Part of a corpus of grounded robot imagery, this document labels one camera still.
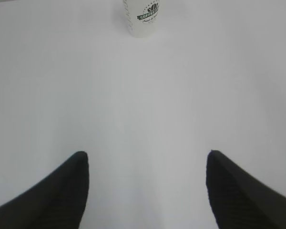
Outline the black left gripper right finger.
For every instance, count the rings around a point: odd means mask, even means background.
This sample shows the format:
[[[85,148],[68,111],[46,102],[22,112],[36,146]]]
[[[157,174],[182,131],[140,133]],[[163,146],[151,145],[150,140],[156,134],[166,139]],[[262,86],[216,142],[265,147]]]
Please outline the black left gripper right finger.
[[[206,187],[220,229],[286,229],[286,197],[220,151],[207,156]]]

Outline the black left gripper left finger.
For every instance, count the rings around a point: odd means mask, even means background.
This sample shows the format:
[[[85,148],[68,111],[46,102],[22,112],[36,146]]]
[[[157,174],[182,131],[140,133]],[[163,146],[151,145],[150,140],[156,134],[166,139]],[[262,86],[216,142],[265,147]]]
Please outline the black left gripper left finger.
[[[39,183],[0,206],[0,229],[77,229],[88,192],[88,155],[76,152]]]

